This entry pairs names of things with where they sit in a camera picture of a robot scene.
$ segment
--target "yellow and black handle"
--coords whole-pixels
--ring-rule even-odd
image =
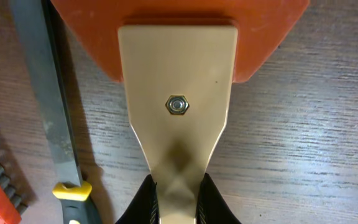
[[[81,187],[67,188],[62,183],[55,186],[53,194],[62,203],[64,224],[102,224],[91,191],[92,185],[85,181]]]

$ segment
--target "hex nut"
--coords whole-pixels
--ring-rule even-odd
[[[172,95],[168,98],[165,106],[172,115],[183,115],[190,105],[185,96]]]

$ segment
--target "wood grain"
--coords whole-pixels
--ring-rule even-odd
[[[81,168],[104,222],[113,223],[149,171],[123,86],[110,82],[70,31],[62,39],[70,49],[62,52],[63,69]],[[23,223],[61,223],[23,51],[0,1],[4,155],[30,205]],[[358,223],[358,0],[312,1],[257,74],[233,86],[208,172],[242,223]]]

